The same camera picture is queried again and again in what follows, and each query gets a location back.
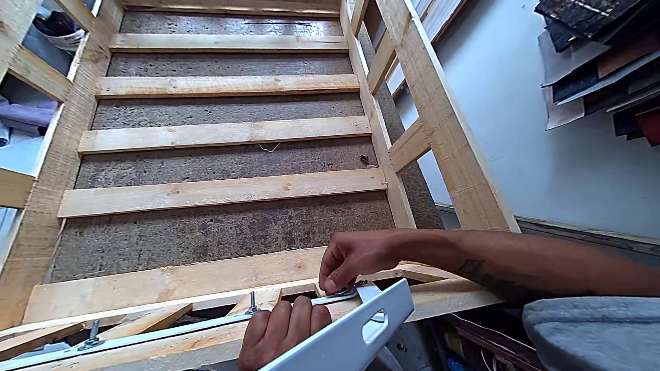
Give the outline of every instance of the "wooden bed frame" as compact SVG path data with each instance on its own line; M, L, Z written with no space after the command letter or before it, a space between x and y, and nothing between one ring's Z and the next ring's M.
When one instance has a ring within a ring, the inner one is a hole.
M75 333L99 319L121 323L122 336L164 328L186 310L244 305L254 290L258 302L283 294L316 291L324 247L164 267L105 277L45 284L66 218L133 211L218 205L385 189L396 227L415 228L399 172L429 150L442 172L461 226L507 230L519 227L488 173L469 124L447 88L442 66L409 0L376 0L387 27L371 68L356 36L368 0L97 0L89 11L81 0L56 0L87 33L65 77L21 46L39 0L0 5L0 74L18 77L62 102L53 117L35 176L0 169L0 205L20 209L9 236L0 276L0 356ZM338 17L344 36L119 35L124 8L154 11ZM105 77L113 51L123 52L347 52L352 75L232 77ZM391 143L375 98L394 59L399 61L419 119ZM365 115L351 118L269 121L89 131L98 98L236 96L358 91ZM327 173L189 182L182 184L73 189L82 154L268 143L335 137L372 138L379 168ZM376 273L373 280L407 277L415 312L409 321L499 302L461 277L406 263ZM330 304L333 318L359 299ZM157 357L163 367L222 362L238 356L246 323L72 358L57 365L142 369ZM106 334L112 338L118 335Z

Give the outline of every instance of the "bolt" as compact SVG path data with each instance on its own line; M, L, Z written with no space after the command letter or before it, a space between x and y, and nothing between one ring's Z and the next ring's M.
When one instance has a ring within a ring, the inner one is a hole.
M249 294L249 308L246 311L246 314L252 314L256 312L259 308L254 304L254 291L250 291Z
M94 320L94 322L92 322L92 329L89 331L89 339L87 339L84 342L84 344L80 348L78 348L79 351L83 351L85 349L93 348L96 345L101 345L101 344L106 342L105 340L100 341L98 339L98 327L99 327L99 325L100 325L99 320Z

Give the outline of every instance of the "white wire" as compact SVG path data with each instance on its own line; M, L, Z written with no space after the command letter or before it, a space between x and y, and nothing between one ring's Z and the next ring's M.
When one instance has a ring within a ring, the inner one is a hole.
M280 144L282 144L282 142L277 143L277 145L276 145L275 148L273 148L273 149L265 149L265 148L263 148L263 147L261 146L261 143L259 143L259 148L263 149L264 151L266 151L266 152L268 152L268 153L273 153L273 152L275 152L275 150L277 149L277 147L280 146Z

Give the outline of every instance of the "tattoo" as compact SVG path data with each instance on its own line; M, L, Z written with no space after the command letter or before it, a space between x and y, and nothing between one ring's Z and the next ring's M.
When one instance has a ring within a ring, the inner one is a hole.
M516 284L515 281L498 279L497 277L484 273L483 260L467 259L459 269L459 274L474 281L487 290L493 292L506 302L515 305L524 305L540 299L560 298L563 296L575 296L559 294L549 290ZM585 292L582 295L594 295L594 292Z

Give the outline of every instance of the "forearm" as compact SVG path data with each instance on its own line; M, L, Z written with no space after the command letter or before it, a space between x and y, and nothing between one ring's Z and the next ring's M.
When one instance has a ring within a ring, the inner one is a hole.
M392 252L481 284L507 301L660 296L660 270L582 244L508 232L402 230Z

